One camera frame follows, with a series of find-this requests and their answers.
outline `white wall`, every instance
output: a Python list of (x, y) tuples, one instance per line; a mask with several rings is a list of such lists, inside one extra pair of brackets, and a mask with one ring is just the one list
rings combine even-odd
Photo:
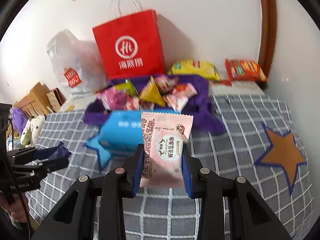
[(3, 98), (2, 94), (0, 94), (0, 103), (5, 103), (4, 98)]
[(277, 0), (277, 11), (276, 51), (266, 93), (290, 106), (308, 153), (316, 219), (320, 214), (320, 31), (297, 0)]
[[(176, 59), (209, 60), (223, 66), (226, 57), (258, 58), (260, 0), (139, 1), (160, 14), (168, 65)], [(46, 54), (48, 41), (65, 28), (79, 39), (93, 41), (92, 27), (105, 22), (109, 2), (30, 0), (0, 42), (0, 92), (5, 100), (20, 100), (39, 81), (50, 89), (57, 87)]]

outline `yellow snack bag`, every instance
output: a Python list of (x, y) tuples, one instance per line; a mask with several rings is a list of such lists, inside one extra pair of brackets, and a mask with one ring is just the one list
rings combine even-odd
[(157, 84), (153, 77), (150, 78), (148, 84), (142, 89), (139, 99), (147, 102), (155, 103), (159, 106), (165, 106), (162, 96), (158, 90)]
[(215, 66), (209, 61), (177, 61), (172, 65), (170, 72), (172, 72), (173, 75), (197, 74), (206, 79), (220, 81)]

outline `green snack wrapper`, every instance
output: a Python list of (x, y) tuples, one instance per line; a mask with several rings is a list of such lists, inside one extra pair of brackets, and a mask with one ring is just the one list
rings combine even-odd
[(124, 83), (113, 86), (117, 91), (124, 90), (127, 96), (136, 97), (138, 96), (137, 90), (131, 83), (130, 79), (126, 79)]

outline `snack package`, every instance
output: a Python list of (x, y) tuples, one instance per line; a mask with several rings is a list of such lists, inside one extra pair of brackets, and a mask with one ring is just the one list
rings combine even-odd
[(225, 61), (228, 78), (230, 81), (260, 81), (268, 82), (259, 64), (252, 60), (228, 60)]
[(191, 83), (187, 84), (179, 84), (177, 85), (171, 92), (173, 95), (183, 95), (186, 96), (188, 99), (192, 98), (193, 96), (197, 95), (197, 90)]
[(155, 103), (159, 106), (165, 107), (165, 102), (160, 95), (158, 87), (153, 77), (150, 78), (148, 84), (142, 89), (139, 99), (147, 102)]
[(143, 112), (143, 172), (140, 187), (182, 187), (182, 148), (193, 116)]
[(118, 91), (111, 87), (101, 92), (98, 98), (106, 110), (122, 110), (127, 101), (127, 94), (124, 90)]
[(163, 99), (167, 105), (172, 107), (176, 112), (181, 112), (189, 101), (188, 97), (177, 95), (166, 95), (163, 97)]
[(155, 107), (154, 103), (141, 101), (138, 97), (128, 97), (123, 110), (151, 109)]
[(197, 94), (196, 89), (191, 83), (179, 84), (171, 91), (170, 95), (163, 96), (163, 100), (174, 111), (181, 112), (189, 99)]
[[(172, 109), (150, 112), (174, 113)], [(143, 143), (141, 110), (112, 111), (101, 126), (97, 142), (112, 155), (133, 156), (139, 143)]]
[(220, 81), (215, 66), (208, 61), (182, 60), (171, 67), (173, 75), (197, 74), (206, 79)]
[(126, 79), (124, 83), (113, 86), (116, 90), (121, 91), (124, 90), (129, 97), (136, 97), (138, 93), (136, 88), (131, 83), (130, 79)]
[(178, 83), (179, 77), (169, 79), (165, 75), (161, 75), (155, 78), (155, 82), (161, 94), (169, 93)]

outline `black cable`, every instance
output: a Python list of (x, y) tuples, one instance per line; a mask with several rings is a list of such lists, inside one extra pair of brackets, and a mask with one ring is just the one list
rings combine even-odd
[(10, 122), (10, 124), (11, 124), (11, 132), (12, 132), (12, 150), (13, 150), (13, 125), (12, 125), (12, 121), (11, 121), (11, 119), (10, 118), (8, 118), (9, 119), (9, 122)]
[(3, 147), (2, 147), (1, 144), (0, 144), (0, 147), (1, 147), (1, 149), (2, 149), (2, 151), (0, 150), (1, 158), (2, 158), (2, 160), (4, 161), (4, 164), (5, 164), (8, 172), (9, 172), (9, 175), (10, 175), (10, 177), (11, 177), (11, 180), (12, 180), (12, 182), (13, 182), (13, 185), (15, 186), (15, 189), (16, 189), (16, 191), (17, 191), (17, 194), (18, 194), (19, 198), (20, 198), (20, 201), (21, 201), (23, 210), (24, 210), (24, 212), (25, 212), (25, 214), (26, 214), (26, 217), (27, 217), (29, 240), (30, 240), (30, 238), (31, 238), (31, 231), (30, 231), (30, 229), (31, 229), (31, 222), (30, 222), (30, 218), (29, 218), (29, 213), (28, 213), (28, 211), (27, 211), (26, 204), (24, 203), (24, 200), (23, 200), (21, 191), (20, 191), (20, 189), (19, 189), (19, 187), (18, 187), (18, 184), (17, 184), (16, 178), (15, 178), (15, 175), (14, 175), (14, 173), (13, 173), (13, 169), (12, 169), (12, 167), (11, 167), (9, 161), (8, 161), (8, 158), (7, 158), (6, 154), (5, 154), (6, 151), (3, 149)]

